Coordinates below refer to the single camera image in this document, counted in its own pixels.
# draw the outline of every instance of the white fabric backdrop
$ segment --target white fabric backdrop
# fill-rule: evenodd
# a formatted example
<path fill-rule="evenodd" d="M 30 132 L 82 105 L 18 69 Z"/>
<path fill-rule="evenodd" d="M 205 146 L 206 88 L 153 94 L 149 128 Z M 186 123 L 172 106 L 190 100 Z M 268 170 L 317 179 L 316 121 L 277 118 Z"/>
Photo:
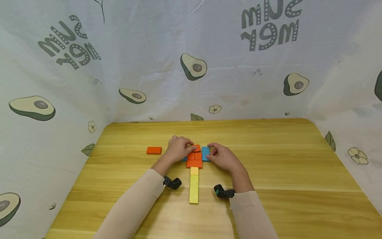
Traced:
<path fill-rule="evenodd" d="M 16 193 L 21 203 L 0 235 L 44 237 L 111 122 L 308 118 L 331 132 L 382 212 L 382 102 L 374 94 L 381 10 L 374 0 L 3 1 L 0 194 Z M 50 37 L 60 43 L 49 46 Z M 203 60 L 205 75 L 188 80 L 182 54 Z M 296 95 L 284 89 L 291 73 L 309 81 Z M 55 115 L 41 121 L 12 111 L 9 102 L 30 96 Z M 25 102 L 31 116 L 33 102 Z"/>

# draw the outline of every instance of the blue block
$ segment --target blue block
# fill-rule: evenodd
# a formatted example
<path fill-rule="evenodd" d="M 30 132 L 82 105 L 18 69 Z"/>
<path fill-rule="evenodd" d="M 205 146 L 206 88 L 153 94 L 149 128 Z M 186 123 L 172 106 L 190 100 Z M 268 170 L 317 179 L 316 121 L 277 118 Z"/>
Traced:
<path fill-rule="evenodd" d="M 206 156 L 210 154 L 210 148 L 208 147 L 202 147 L 202 161 L 203 162 L 209 162 L 209 160 L 206 158 Z"/>

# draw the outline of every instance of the left hand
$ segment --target left hand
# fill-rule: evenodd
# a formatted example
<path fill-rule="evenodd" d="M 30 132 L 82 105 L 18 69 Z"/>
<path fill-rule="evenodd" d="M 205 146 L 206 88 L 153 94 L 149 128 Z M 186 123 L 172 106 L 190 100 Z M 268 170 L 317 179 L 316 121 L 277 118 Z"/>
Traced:
<path fill-rule="evenodd" d="M 168 141 L 167 150 L 161 158 L 169 160 L 171 163 L 179 162 L 196 149 L 193 145 L 194 142 L 192 142 L 189 138 L 177 137 L 174 135 Z"/>

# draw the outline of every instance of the black wrist device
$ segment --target black wrist device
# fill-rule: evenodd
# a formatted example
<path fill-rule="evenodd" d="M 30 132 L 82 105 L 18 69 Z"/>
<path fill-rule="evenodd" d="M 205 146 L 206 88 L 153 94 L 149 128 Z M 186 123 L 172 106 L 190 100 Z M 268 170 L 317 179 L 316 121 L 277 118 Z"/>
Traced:
<path fill-rule="evenodd" d="M 218 198 L 233 198 L 233 196 L 235 195 L 235 190 L 224 190 L 221 184 L 214 186 L 214 191 Z"/>
<path fill-rule="evenodd" d="M 169 177 L 165 176 L 165 180 L 163 181 L 163 185 L 177 190 L 180 185 L 182 185 L 182 181 L 179 178 L 175 178 L 174 181 L 172 181 Z"/>

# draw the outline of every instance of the rectangular block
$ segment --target rectangular block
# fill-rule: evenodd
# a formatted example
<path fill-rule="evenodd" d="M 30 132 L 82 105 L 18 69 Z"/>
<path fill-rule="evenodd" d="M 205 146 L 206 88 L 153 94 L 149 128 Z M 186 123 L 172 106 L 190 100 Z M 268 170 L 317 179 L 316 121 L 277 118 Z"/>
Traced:
<path fill-rule="evenodd" d="M 147 147 L 147 154 L 161 154 L 162 147 Z"/>
<path fill-rule="evenodd" d="M 196 149 L 194 150 L 194 153 L 199 153 L 200 152 L 200 145 L 194 145 Z"/>
<path fill-rule="evenodd" d="M 203 161 L 201 160 L 187 160 L 186 162 L 186 168 L 191 168 L 191 167 L 198 167 L 198 168 L 203 168 Z"/>
<path fill-rule="evenodd" d="M 190 168 L 190 175 L 199 175 L 199 168 L 198 167 L 191 167 Z"/>
<path fill-rule="evenodd" d="M 199 203 L 199 176 L 190 175 L 190 193 L 188 197 L 189 203 Z"/>
<path fill-rule="evenodd" d="M 188 156 L 187 156 L 187 161 L 188 160 L 194 160 L 195 159 L 195 153 L 190 153 Z"/>
<path fill-rule="evenodd" d="M 210 148 L 208 147 L 202 147 L 202 161 L 203 162 L 209 162 L 209 160 L 206 158 L 206 155 L 210 154 Z"/>
<path fill-rule="evenodd" d="M 202 153 L 195 153 L 195 160 L 202 160 Z"/>

